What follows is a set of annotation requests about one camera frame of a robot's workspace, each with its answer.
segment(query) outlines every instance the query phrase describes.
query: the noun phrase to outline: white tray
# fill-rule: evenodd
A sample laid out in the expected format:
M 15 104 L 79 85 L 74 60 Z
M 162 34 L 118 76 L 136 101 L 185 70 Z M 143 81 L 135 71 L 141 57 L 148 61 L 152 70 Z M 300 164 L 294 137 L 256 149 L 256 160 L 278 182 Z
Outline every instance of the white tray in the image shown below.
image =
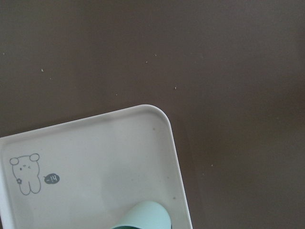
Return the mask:
M 0 138 L 4 229 L 109 229 L 142 200 L 192 229 L 170 122 L 154 106 Z

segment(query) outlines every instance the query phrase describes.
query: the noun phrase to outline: bear drawing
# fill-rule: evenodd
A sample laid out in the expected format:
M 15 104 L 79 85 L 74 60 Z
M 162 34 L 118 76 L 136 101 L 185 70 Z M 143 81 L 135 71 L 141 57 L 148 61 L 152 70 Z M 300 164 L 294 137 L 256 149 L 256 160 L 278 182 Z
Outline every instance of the bear drawing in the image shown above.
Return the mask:
M 10 159 L 13 168 L 13 174 L 22 194 L 28 195 L 30 192 L 38 193 L 41 183 L 39 174 L 39 155 L 20 156 Z

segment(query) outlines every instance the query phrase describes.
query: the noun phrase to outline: brown table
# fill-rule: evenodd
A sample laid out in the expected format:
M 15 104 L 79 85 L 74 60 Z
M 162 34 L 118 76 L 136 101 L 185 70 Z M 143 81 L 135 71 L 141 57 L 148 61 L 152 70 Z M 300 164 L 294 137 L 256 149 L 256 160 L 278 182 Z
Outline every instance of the brown table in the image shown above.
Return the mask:
M 152 104 L 194 229 L 305 226 L 305 1 L 2 1 L 0 136 Z

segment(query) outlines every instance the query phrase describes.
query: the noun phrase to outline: mint green cup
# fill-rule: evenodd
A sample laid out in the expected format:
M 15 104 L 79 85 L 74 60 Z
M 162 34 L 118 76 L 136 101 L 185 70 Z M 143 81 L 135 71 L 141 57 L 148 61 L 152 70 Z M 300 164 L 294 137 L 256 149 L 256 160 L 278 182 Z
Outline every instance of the mint green cup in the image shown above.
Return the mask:
M 161 204 L 143 201 L 130 209 L 112 229 L 171 229 L 171 219 Z

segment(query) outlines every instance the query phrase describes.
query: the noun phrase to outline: bear's leg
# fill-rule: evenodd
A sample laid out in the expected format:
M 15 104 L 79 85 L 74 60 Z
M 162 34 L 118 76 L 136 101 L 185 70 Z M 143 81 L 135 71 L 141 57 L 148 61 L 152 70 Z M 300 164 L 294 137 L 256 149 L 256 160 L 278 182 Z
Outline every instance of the bear's leg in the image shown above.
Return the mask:
M 40 180 L 38 177 L 32 177 L 32 179 L 29 180 L 29 184 L 30 184 L 30 190 L 32 191 L 32 193 L 38 193 L 40 191 L 41 184 L 40 184 Z
M 30 184 L 29 182 L 26 180 L 23 180 L 21 184 L 19 184 L 20 187 L 20 191 L 24 194 L 24 195 L 28 195 L 31 192 L 30 189 Z

